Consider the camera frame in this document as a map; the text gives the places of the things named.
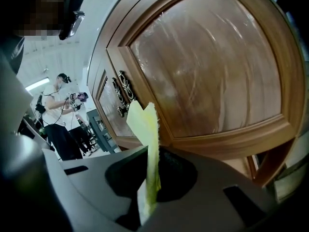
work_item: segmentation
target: white t-shirt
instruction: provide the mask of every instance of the white t-shirt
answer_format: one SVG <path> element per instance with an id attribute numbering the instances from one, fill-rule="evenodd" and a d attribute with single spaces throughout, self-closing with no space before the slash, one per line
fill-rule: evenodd
<path id="1" fill-rule="evenodd" d="M 52 97 L 55 101 L 59 102 L 59 101 L 64 101 L 65 97 L 60 97 L 59 93 L 56 92 L 57 90 L 55 89 L 55 87 L 51 84 L 48 84 L 43 92 L 43 97 L 42 97 L 42 105 L 45 106 L 45 113 L 43 113 L 43 122 L 44 122 L 44 126 L 48 126 L 48 125 L 52 125 L 52 124 L 58 124 L 60 126 L 65 126 L 62 118 L 61 118 L 61 111 L 62 111 L 62 107 L 56 108 L 56 109 L 51 109 L 48 110 L 46 107 L 46 98 L 47 97 Z"/>
<path id="2" fill-rule="evenodd" d="M 68 114 L 62 115 L 62 120 L 65 122 L 66 128 L 67 128 L 68 131 L 81 126 L 78 123 L 76 115 L 78 115 L 77 112 L 72 112 L 72 113 L 68 113 Z"/>

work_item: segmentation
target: fluorescent light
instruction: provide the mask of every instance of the fluorescent light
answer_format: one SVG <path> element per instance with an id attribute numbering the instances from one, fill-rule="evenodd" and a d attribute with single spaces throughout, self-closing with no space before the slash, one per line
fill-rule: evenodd
<path id="1" fill-rule="evenodd" d="M 36 88 L 38 86 L 41 86 L 41 85 L 43 85 L 45 83 L 49 83 L 49 78 L 45 78 L 45 79 L 43 79 L 43 80 L 41 80 L 39 82 L 36 82 L 36 83 L 26 87 L 26 90 L 30 91 L 30 90 L 32 90 L 32 89 L 34 89 L 34 88 Z"/>

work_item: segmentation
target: black pants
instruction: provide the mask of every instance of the black pants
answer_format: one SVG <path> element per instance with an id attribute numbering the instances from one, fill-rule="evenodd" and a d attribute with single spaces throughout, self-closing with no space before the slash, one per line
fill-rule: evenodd
<path id="1" fill-rule="evenodd" d="M 78 145 L 64 126 L 57 124 L 45 127 L 48 140 L 53 142 L 62 160 L 82 159 Z"/>
<path id="2" fill-rule="evenodd" d="M 91 150 L 91 145 L 90 145 L 90 142 L 89 142 L 89 139 L 88 139 L 88 135 L 87 133 L 83 130 L 82 127 L 76 127 L 72 130 L 69 131 L 69 133 L 71 134 L 72 138 L 74 138 L 74 140 L 77 142 L 79 148 L 84 152 L 84 153 L 87 153 L 87 151 Z"/>

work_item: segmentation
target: person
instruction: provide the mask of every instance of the person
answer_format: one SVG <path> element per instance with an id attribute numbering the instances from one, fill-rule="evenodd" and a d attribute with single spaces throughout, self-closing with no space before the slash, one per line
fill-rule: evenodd
<path id="1" fill-rule="evenodd" d="M 42 96 L 42 104 L 46 111 L 42 114 L 45 133 L 54 144 L 62 160 L 82 159 L 78 145 L 65 127 L 62 115 L 72 114 L 74 108 L 64 109 L 69 99 L 61 99 L 59 91 L 68 82 L 65 74 L 59 74 L 54 85 L 47 85 Z"/>
<path id="2" fill-rule="evenodd" d="M 88 135 L 81 127 L 77 119 L 80 119 L 85 125 L 88 125 L 88 123 L 83 120 L 82 116 L 80 116 L 78 112 L 73 112 L 72 115 L 63 115 L 62 117 L 66 123 L 66 129 L 68 130 L 72 138 L 76 141 L 79 148 L 83 151 L 84 155 L 87 157 L 91 156 L 91 154 L 95 152 L 96 149 L 91 148 Z"/>
<path id="3" fill-rule="evenodd" d="M 64 40 L 77 30 L 84 13 L 79 9 L 84 0 L 1 0 L 4 19 L 0 30 L 1 66 L 9 65 L 15 74 L 21 65 L 24 40 L 28 36 L 39 38 L 59 35 Z M 79 24 L 71 19 L 80 15 Z"/>

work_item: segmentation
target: black cap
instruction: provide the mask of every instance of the black cap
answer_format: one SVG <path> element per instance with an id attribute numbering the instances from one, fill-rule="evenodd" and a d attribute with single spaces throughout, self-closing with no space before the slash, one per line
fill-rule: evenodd
<path id="1" fill-rule="evenodd" d="M 68 83 L 69 78 L 68 78 L 68 76 L 65 75 L 64 73 L 59 74 L 57 77 L 62 77 L 62 78 L 63 78 L 63 81 L 64 81 L 65 83 Z"/>

